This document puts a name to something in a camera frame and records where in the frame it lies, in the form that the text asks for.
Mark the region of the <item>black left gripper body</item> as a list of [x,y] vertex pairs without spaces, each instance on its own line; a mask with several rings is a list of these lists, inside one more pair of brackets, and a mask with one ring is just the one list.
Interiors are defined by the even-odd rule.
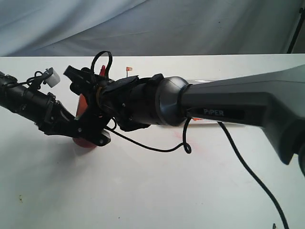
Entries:
[[48,101],[42,120],[37,123],[38,129],[45,135],[76,137],[78,127],[75,116],[56,99],[55,95],[52,93],[47,93],[46,95]]

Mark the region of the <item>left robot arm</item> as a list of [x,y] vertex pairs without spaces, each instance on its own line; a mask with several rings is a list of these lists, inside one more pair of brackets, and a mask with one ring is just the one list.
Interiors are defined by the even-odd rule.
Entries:
[[52,88],[60,81],[52,67],[45,72],[36,71],[33,77],[21,83],[11,75],[0,73],[0,105],[31,120],[46,135],[77,137],[75,117],[54,94],[40,91],[41,84]]

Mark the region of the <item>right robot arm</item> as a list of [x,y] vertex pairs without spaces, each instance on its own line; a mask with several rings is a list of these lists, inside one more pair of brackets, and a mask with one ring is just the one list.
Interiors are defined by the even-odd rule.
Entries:
[[85,96],[83,118],[90,126],[114,118],[125,132],[151,125],[179,126],[203,118],[262,128],[284,164],[298,155],[305,168],[305,68],[191,84],[181,77],[156,74],[112,81],[90,70],[67,67],[70,89]]

